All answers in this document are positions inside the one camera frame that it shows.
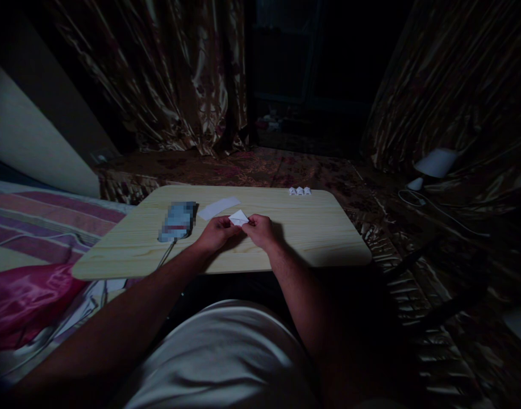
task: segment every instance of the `white wall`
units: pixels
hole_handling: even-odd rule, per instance
[[[119,156],[92,110],[26,16],[12,2],[0,15],[5,16],[0,30],[2,69],[88,165],[95,165],[91,153],[100,149]]]
[[[0,161],[47,185],[99,197],[97,176],[1,67]]]

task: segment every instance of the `lamp shade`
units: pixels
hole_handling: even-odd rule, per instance
[[[450,170],[457,159],[457,152],[445,148],[437,148],[417,162],[414,167],[428,176],[442,178]]]

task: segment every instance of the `hand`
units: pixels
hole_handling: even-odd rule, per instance
[[[244,224],[241,228],[251,238],[253,243],[266,252],[278,244],[273,234],[272,221],[267,216],[251,215],[249,223]]]
[[[200,250],[214,253],[224,246],[224,243],[230,237],[235,236],[240,231],[241,227],[233,225],[228,216],[212,218],[193,246]]]

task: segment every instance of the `fabric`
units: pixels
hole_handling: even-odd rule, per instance
[[[75,263],[130,210],[54,191],[0,182],[0,271],[31,264]],[[57,236],[55,239],[42,236]]]
[[[241,0],[46,0],[143,152],[248,146]]]
[[[29,266],[0,272],[0,350],[26,345],[63,314],[86,282],[72,264]]]
[[[137,368],[116,406],[318,407],[299,342],[261,305],[226,300],[179,325]]]
[[[362,150],[410,181],[438,147],[459,153],[426,185],[440,203],[469,219],[521,205],[521,0],[415,2]]]
[[[502,312],[521,303],[520,215],[475,223],[462,220],[496,238],[479,239],[430,206],[412,208],[401,202],[397,191],[409,181],[406,175],[386,174],[359,161],[270,148],[238,152],[220,161],[195,151],[136,153],[95,171],[105,199],[133,204],[174,183],[327,190],[382,272],[391,271],[404,256],[442,234],[438,248],[389,285],[405,327],[452,299],[471,277],[488,274],[491,282],[488,296],[477,308],[410,340],[432,407],[479,409],[491,408],[491,402],[499,407],[521,402],[521,341],[500,320]]]

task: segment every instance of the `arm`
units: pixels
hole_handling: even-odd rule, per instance
[[[252,215],[243,231],[268,254],[294,325],[319,370],[325,407],[353,407],[381,397],[371,362],[358,342],[344,333],[344,324],[328,294],[273,234],[266,216]]]
[[[201,237],[102,308],[12,390],[20,403],[100,403],[137,364],[186,285],[227,239],[241,231],[213,218]]]

